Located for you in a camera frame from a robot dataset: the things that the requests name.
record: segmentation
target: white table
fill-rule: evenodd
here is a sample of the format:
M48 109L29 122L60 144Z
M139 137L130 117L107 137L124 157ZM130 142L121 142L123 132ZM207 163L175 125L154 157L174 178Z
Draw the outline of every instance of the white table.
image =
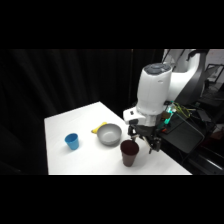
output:
M190 175L164 152L149 149L137 139L140 147L132 167L122 163L120 144L102 145L92 129L101 123L114 123L122 129L121 142L130 139L128 125L102 103L98 102L45 119L48 170L50 175ZM79 148L70 150L64 139L70 133L79 136Z

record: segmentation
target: blue cup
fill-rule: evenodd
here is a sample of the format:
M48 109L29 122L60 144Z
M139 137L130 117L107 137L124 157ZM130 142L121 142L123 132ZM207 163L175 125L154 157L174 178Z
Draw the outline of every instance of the blue cup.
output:
M68 144L70 149L76 150L79 147L79 139L77 134L70 134L65 138L65 142Z

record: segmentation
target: green light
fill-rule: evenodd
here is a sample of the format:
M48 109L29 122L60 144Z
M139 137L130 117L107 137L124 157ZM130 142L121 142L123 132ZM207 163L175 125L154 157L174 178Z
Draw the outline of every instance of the green light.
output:
M173 111L171 110L171 107L169 107L167 113L170 113L171 115L170 115L170 118L168 118L164 121L164 124L169 124L169 122L170 122L170 119L171 119L172 113L173 113Z

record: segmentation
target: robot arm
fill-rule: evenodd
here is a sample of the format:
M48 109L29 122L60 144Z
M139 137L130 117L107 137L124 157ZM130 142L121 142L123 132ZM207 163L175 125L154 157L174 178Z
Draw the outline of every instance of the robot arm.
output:
M167 64L151 64L143 68L136 107L125 110L123 117L129 125L128 135L132 140L143 139L151 150L159 151L161 139L157 136L157 125L166 108L165 102L175 101L182 105L196 101L203 89L206 53L190 50L188 70L172 73Z

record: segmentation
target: bowl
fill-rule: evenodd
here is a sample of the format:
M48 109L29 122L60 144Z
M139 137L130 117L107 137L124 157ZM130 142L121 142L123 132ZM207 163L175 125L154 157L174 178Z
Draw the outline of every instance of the bowl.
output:
M97 131L97 137L104 145L113 145L121 139L121 128L116 124L105 124Z

